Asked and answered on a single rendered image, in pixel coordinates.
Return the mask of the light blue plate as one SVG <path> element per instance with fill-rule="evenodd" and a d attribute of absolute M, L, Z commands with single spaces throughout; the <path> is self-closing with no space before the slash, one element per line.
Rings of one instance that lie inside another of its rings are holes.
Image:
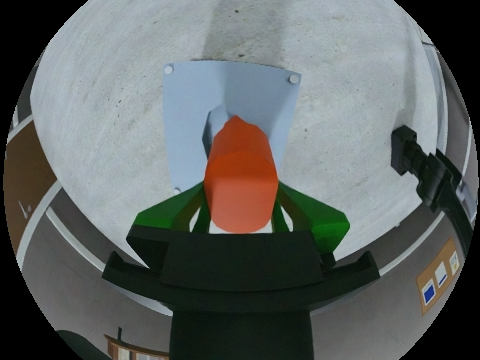
<path fill-rule="evenodd" d="M 169 65 L 173 72 L 167 75 L 164 69 Z M 296 84 L 289 81 L 291 75 L 299 77 Z M 164 136 L 173 195 L 176 188 L 187 191 L 204 180 L 213 139 L 235 115 L 245 123 L 257 125 L 268 136 L 279 172 L 301 75 L 240 61 L 164 64 Z"/>

